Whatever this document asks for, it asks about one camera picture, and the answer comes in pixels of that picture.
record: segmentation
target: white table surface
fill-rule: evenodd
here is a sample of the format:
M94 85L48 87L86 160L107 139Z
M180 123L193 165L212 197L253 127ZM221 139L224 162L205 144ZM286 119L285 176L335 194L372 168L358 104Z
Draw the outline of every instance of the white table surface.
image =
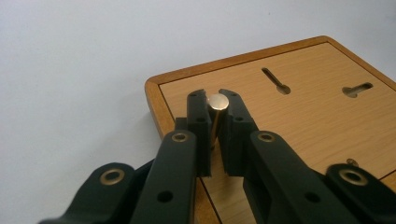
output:
M153 159L149 77L317 35L396 80L395 1L0 1L0 223Z

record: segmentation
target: metal cylinder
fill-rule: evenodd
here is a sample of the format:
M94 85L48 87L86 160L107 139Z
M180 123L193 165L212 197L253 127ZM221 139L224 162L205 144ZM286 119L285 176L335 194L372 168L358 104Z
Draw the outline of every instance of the metal cylinder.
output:
M222 118L227 111L229 101L227 96L221 93L217 93L209 96L209 98L207 98L207 103L209 105L210 118L212 118L210 143L213 148L216 143L216 138L218 137L219 127L221 125Z

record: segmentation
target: keyhole slot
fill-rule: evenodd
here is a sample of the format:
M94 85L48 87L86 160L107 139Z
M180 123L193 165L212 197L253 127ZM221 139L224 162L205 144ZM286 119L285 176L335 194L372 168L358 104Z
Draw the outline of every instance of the keyhole slot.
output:
M262 68L262 71L276 85L277 91L284 95L290 94L291 89L287 85L280 82L279 79L277 79L268 68L264 67Z
M356 98L356 97L358 97L358 94L360 92L367 91L367 90L371 89L372 87L373 87L373 84L371 84L370 82L366 82L366 83L363 83L359 86L352 87L352 88L344 87L343 93L350 98Z

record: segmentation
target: wooden edge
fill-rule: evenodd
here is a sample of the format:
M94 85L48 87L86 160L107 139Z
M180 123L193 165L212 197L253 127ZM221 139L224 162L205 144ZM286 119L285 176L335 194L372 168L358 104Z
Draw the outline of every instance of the wooden edge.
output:
M145 84L146 99L151 116L157 126L161 139L174 130L174 119L163 98L163 93L157 83L147 81Z
M396 171L386 175L381 179L382 183L384 183L388 188L396 192Z
M342 46L340 43L335 41L334 39L327 37L327 41L333 45L335 48L340 50L342 53L344 53L349 59L354 61L355 63L359 64L361 67L366 69L369 73L373 74L375 77L377 77L379 80L384 82L387 86L391 87L396 91L396 82L394 82L392 79L388 78L384 74L382 74L380 71L376 70L374 67L372 67L369 63L364 61L362 58L360 58L358 55L347 49L346 47Z
M176 71L164 73L155 77L151 77L147 80L149 83L155 83L157 85L161 85L164 83L176 81L182 78L194 77L203 73L216 71L222 68L231 67L238 65L240 63L248 63L252 61L256 61L262 58L275 56L277 54L282 54L290 51L294 51L297 49L304 49L314 45L323 44L329 42L329 37L325 35L312 37L305 40L300 40L296 42L292 42L285 45L280 45L276 47L272 47L269 49L259 49L256 51L252 51L245 54L236 55L230 58L216 60L210 63L202 63L195 66L182 68Z
M349 49L339 44L334 39L326 35L322 35L306 40L300 40L289 44L280 45L277 47L272 47L269 49L260 49L250 53L245 53L210 63L203 63L149 78L145 83L146 97L148 101L148 106L151 111L151 115L154 118L155 125L157 126L160 137L163 138L167 133L173 131L175 125L174 118L170 112L166 100L163 97L160 85L182 78L194 77L203 73L216 71L241 63L252 62L262 58L275 56L277 54L282 54L297 49L304 49L323 43L330 43L335 48L343 52L348 58L362 66L368 72L376 76L378 79L380 79L386 85L396 91L396 83L393 82L390 78L386 77L384 74L376 70L370 64L365 62L363 59L358 57ZM396 191L396 172L392 172L390 175L383 177L382 181L388 187ZM209 196L205 192L205 186L201 181L197 181L196 200L199 201L199 204L196 205L195 211L197 220L204 220L205 222L208 221L208 223L219 223L219 218L214 211L214 207L210 202Z

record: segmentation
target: wooden tray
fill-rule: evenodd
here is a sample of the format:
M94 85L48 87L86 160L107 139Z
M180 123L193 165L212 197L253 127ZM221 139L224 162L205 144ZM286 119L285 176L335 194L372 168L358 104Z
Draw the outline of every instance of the wooden tray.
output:
M268 68L290 87L277 90ZM360 86L357 97L345 88ZM146 95L160 136L186 117L187 95L236 91L261 130L280 134L324 173L353 159L396 191L396 84L327 36L262 49L150 78ZM255 223L242 178L224 174L219 146L212 177L197 179L196 223Z

